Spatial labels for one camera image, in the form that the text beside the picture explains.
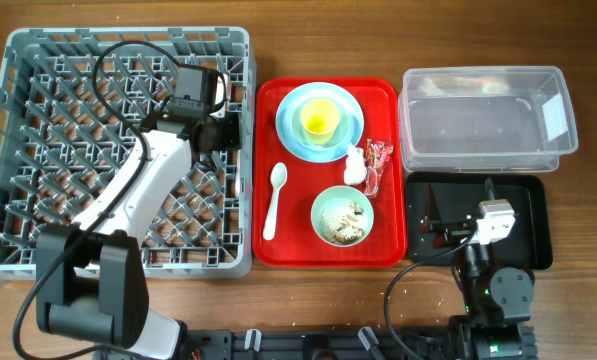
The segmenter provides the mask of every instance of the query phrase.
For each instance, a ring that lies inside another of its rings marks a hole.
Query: green bowl
[[[322,221],[320,220],[320,212],[325,207],[335,206],[337,203],[347,204],[351,201],[355,201],[367,217],[367,228],[365,229],[365,234],[360,239],[346,245],[329,242],[329,240],[325,238]],[[371,227],[374,225],[374,208],[371,206],[371,203],[365,194],[361,193],[357,189],[350,186],[333,186],[321,192],[320,195],[316,197],[316,200],[314,200],[314,204],[311,206],[311,225],[313,226],[316,234],[318,234],[318,236],[329,245],[337,247],[354,246],[365,240],[367,235],[369,235]]]

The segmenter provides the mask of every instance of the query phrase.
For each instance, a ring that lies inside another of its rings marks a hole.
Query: white label
[[[560,94],[547,101],[542,106],[542,112],[545,115],[547,141],[551,141],[569,130],[567,118],[565,117],[565,106],[562,103]]]

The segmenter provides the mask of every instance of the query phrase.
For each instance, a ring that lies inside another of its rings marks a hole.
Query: spoon
[[[271,186],[274,191],[271,194],[271,204],[265,220],[265,228],[262,231],[262,237],[265,240],[271,240],[276,235],[276,217],[278,215],[278,194],[280,188],[287,182],[287,167],[283,163],[277,163],[271,170]]]

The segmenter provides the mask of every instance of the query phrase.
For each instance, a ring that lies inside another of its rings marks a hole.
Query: tabletop
[[[247,29],[259,84],[278,76],[376,76],[400,91],[410,68],[558,66],[580,146],[556,171],[538,175],[547,192],[554,263],[536,274],[530,325],[541,359],[597,359],[597,1],[1,0],[0,63],[7,36],[22,27],[200,25]],[[150,305],[191,329],[378,330],[385,328],[385,288],[409,263],[290,270],[255,261],[237,280],[149,280]],[[31,286],[0,281],[0,359],[16,358],[12,324]],[[398,326],[441,325],[463,312],[446,268],[416,269],[391,299]],[[41,334],[33,311],[23,344],[41,356],[87,345]]]

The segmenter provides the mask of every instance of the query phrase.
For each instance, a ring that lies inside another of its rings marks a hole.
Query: dish rack
[[[256,62],[247,31],[20,29],[7,40],[0,70],[1,279],[35,279],[35,243],[45,224],[69,223],[129,156],[133,134],[95,99],[89,79],[97,54],[123,40],[150,41],[181,63],[227,74],[228,111],[241,115],[242,150],[211,154],[215,171],[194,164],[159,209],[142,242],[145,275],[235,278],[251,268]],[[167,57],[140,45],[120,47],[102,68],[113,76],[100,78],[100,90],[134,124],[173,94],[177,78]],[[87,277],[98,271],[77,269]]]

